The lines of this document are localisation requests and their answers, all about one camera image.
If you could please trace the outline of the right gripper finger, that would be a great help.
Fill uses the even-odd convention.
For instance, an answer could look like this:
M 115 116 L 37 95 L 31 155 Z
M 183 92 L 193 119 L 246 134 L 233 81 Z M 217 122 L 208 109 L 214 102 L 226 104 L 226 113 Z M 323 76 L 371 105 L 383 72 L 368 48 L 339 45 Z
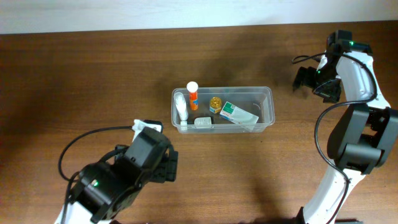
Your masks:
M 300 67 L 292 84 L 293 91 L 298 90 L 301 86 L 307 86 L 314 90 L 317 87 L 316 75 L 316 68 Z
M 322 97 L 324 103 L 337 103 L 341 95 L 341 80 L 328 80 L 316 87 L 313 94 Z

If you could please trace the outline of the dark bottle white cap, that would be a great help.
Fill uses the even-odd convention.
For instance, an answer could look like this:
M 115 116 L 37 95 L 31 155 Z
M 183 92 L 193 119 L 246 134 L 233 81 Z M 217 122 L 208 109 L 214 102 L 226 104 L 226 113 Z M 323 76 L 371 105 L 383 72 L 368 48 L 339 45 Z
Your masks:
M 187 119 L 180 122 L 180 131 L 182 133 L 196 133 L 206 131 L 213 127 L 214 119 L 212 116 L 200 116 Z

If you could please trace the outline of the white spray bottle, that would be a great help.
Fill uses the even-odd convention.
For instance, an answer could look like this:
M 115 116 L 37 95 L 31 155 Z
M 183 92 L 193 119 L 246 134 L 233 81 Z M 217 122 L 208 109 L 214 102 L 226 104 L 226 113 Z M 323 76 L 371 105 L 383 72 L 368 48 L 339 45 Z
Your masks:
M 187 103 L 182 93 L 174 94 L 174 103 L 181 121 L 188 119 Z

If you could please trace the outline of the white green medicine box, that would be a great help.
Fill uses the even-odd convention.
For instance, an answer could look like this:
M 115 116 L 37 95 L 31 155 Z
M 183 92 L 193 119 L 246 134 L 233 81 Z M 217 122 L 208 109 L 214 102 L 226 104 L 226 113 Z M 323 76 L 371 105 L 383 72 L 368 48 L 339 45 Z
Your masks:
M 249 113 L 230 102 L 226 102 L 220 111 L 220 116 L 234 124 L 255 125 L 259 119 L 258 116 Z

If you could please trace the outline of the small gold-lid jar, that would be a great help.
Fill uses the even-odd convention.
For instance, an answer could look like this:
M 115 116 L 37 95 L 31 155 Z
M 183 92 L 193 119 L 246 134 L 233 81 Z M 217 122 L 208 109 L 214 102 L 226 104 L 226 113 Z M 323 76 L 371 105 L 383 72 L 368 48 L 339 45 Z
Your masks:
M 222 109 L 222 100 L 219 97 L 214 96 L 211 100 L 210 100 L 210 107 L 209 110 L 214 113 L 217 114 L 221 111 Z

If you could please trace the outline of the orange tablet tube white cap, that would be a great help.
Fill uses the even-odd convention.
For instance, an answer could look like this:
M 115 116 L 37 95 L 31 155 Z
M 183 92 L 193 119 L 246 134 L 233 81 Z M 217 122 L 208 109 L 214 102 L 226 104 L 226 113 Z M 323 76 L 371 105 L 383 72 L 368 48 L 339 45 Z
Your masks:
M 191 110 L 195 111 L 198 109 L 198 83 L 188 82 L 187 90 L 189 92 L 190 108 Z

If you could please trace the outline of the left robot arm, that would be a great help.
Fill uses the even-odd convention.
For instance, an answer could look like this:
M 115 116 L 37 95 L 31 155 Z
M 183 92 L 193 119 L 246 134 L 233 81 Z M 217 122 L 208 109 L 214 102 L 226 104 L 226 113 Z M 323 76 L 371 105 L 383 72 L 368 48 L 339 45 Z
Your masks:
M 118 144 L 71 177 L 60 173 L 68 184 L 57 223 L 111 223 L 149 182 L 176 180 L 178 152 L 162 124 L 145 120 L 130 130 L 130 145 Z

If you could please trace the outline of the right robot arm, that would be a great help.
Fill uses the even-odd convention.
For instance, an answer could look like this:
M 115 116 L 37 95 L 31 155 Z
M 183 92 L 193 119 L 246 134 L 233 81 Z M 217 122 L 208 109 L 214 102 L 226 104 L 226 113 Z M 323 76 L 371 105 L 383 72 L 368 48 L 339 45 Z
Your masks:
M 300 67 L 292 88 L 312 89 L 330 103 L 315 123 L 315 147 L 328 168 L 311 200 L 300 208 L 295 223 L 335 223 L 352 190 L 382 166 L 397 139 L 397 110 L 382 95 L 373 70 L 369 44 L 354 41 L 352 33 L 337 30 L 326 40 L 326 50 L 312 56 L 319 65 Z M 328 138 L 323 153 L 318 131 L 331 110 L 346 107 Z

